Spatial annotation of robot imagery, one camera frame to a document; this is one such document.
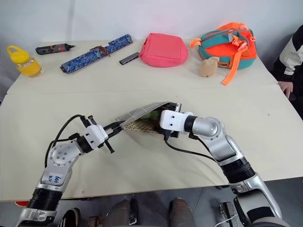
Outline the bystander's bare hand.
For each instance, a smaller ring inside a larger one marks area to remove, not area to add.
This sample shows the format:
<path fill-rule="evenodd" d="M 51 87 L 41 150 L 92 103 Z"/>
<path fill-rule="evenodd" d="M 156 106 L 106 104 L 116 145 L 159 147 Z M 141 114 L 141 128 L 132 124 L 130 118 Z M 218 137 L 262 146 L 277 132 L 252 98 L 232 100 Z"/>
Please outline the bystander's bare hand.
<path fill-rule="evenodd" d="M 289 99 L 290 95 L 293 92 L 293 83 L 292 82 L 286 82 L 286 81 L 279 81 L 278 85 L 280 86 L 282 92 L 285 94 L 285 96 Z"/>

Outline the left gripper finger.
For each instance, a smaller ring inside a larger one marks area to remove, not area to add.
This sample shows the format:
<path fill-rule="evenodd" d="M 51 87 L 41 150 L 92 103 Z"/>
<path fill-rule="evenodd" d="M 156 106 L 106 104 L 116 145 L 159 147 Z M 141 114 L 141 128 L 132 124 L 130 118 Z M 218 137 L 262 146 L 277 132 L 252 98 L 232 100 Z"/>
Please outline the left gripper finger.
<path fill-rule="evenodd" d="M 108 138 L 112 138 L 114 136 L 116 136 L 117 134 L 119 134 L 123 129 L 118 126 L 118 127 L 110 127 L 108 129 L 106 129 L 106 133 L 108 134 Z"/>
<path fill-rule="evenodd" d="M 109 125 L 107 126 L 104 126 L 103 129 L 105 131 L 109 130 L 109 129 L 112 129 L 113 131 L 115 129 L 121 129 L 121 124 L 123 123 L 124 121 L 118 121 L 118 122 L 113 122 L 113 123 L 110 123 Z"/>

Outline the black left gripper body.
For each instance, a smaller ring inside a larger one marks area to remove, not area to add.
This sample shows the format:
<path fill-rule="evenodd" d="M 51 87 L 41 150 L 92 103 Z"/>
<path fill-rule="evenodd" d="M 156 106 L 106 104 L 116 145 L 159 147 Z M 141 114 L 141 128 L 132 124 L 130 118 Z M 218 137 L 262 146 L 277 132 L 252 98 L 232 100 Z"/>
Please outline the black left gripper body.
<path fill-rule="evenodd" d="M 91 125 L 87 128 L 87 139 L 92 149 L 101 148 L 105 144 L 110 150 L 110 153 L 114 153 L 113 148 L 108 142 L 108 134 L 103 129 L 103 126 L 97 124 L 92 115 L 88 117 L 88 120 Z"/>

